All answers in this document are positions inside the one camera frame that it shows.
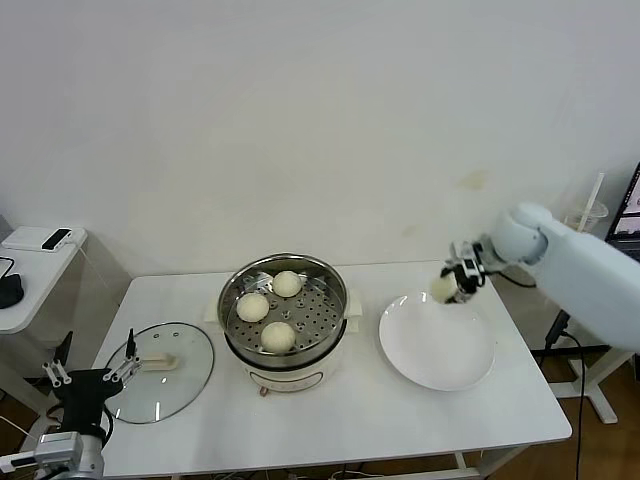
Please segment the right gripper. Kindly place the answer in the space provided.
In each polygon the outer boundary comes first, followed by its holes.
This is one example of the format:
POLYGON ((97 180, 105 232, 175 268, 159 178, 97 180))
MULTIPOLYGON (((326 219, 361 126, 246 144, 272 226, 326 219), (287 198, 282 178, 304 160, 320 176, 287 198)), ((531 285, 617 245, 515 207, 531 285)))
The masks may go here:
POLYGON ((464 304, 475 295, 475 285, 486 283, 486 270, 477 249, 477 242, 453 242, 451 244, 452 262, 446 262, 440 277, 455 273, 448 278, 448 304, 464 304))

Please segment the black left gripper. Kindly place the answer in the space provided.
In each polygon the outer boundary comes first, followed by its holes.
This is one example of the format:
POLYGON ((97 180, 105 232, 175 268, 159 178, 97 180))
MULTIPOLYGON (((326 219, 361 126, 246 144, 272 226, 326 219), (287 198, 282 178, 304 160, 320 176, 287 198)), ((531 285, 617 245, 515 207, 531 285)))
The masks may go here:
POLYGON ((71 332, 55 348, 54 356, 44 362, 44 369, 54 387, 54 395, 63 408, 61 432, 105 433, 101 426, 105 402, 120 393, 141 367, 134 330, 130 329, 122 362, 114 369, 76 370, 68 374, 65 365, 71 347, 71 332))

